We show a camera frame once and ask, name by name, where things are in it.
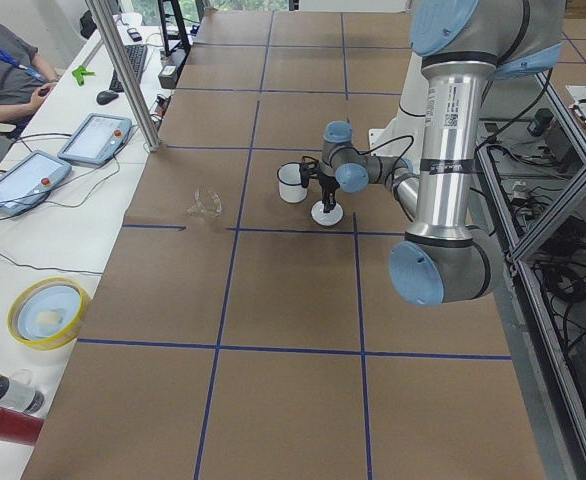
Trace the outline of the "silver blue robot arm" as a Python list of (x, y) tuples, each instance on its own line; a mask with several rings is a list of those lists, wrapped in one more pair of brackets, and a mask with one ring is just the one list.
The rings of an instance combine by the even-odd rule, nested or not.
[(319, 213), (335, 193), (385, 186), (413, 218), (390, 253), (398, 294), (415, 305), (466, 301), (491, 293), (504, 260), (497, 244), (466, 221), (482, 99), (494, 81), (550, 71), (561, 52), (562, 1), (421, 1), (410, 30), (427, 82), (421, 161), (357, 150), (351, 126), (329, 123), (316, 178)]

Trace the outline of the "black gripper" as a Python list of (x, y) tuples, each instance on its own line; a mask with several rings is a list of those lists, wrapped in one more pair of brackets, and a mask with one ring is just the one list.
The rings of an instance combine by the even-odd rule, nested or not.
[(322, 172), (319, 172), (317, 177), (322, 189), (322, 211), (329, 213), (336, 207), (335, 192), (340, 188), (340, 185), (333, 176), (325, 175)]

